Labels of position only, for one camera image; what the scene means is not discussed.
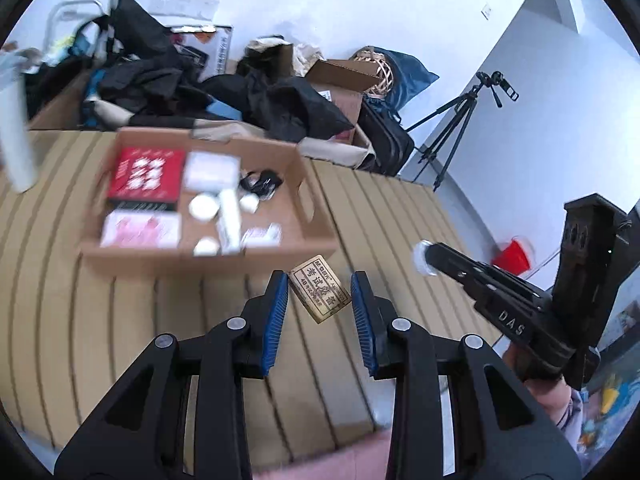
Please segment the person right hand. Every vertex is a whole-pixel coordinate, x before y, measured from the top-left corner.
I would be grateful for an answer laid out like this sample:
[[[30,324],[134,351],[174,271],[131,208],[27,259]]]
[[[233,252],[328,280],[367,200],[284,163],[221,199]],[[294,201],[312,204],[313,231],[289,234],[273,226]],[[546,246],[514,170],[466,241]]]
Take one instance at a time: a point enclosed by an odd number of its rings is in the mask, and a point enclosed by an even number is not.
[[[518,364],[524,364],[529,355],[525,350],[519,349],[515,344],[509,344],[503,353],[503,361],[512,370],[516,370]],[[526,388],[542,406],[555,425],[559,425],[566,410],[570,406],[572,388],[564,382],[563,378],[549,382],[542,379],[529,379],[525,382]]]

